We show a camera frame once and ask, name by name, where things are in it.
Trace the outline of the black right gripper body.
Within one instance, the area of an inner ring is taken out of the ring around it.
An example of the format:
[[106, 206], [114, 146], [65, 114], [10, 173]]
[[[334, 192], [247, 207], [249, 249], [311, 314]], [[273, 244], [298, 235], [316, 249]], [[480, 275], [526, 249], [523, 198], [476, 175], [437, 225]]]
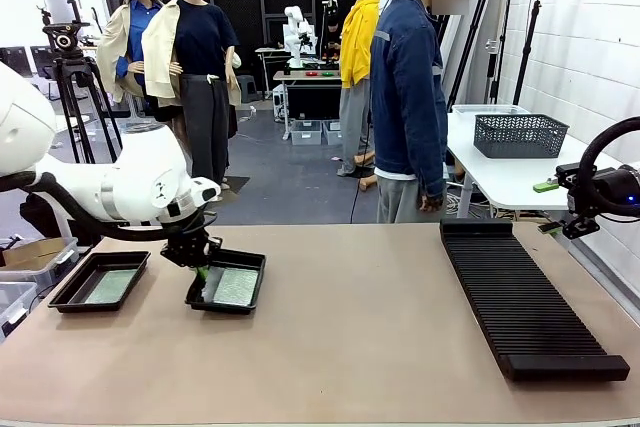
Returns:
[[560, 187], [568, 193], [568, 208], [571, 214], [595, 217], [598, 214], [613, 214], [619, 217], [639, 217], [639, 171], [623, 164], [618, 168], [587, 170], [590, 185], [596, 196], [591, 195], [584, 183], [578, 179], [579, 164], [556, 167], [556, 178]]

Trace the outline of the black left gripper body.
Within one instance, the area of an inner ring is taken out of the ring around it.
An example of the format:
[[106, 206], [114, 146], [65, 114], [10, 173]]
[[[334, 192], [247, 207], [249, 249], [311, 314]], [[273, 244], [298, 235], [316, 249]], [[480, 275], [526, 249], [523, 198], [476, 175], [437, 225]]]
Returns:
[[202, 209], [181, 220], [175, 227], [164, 246], [168, 252], [206, 252], [210, 239], [206, 232], [207, 216]]

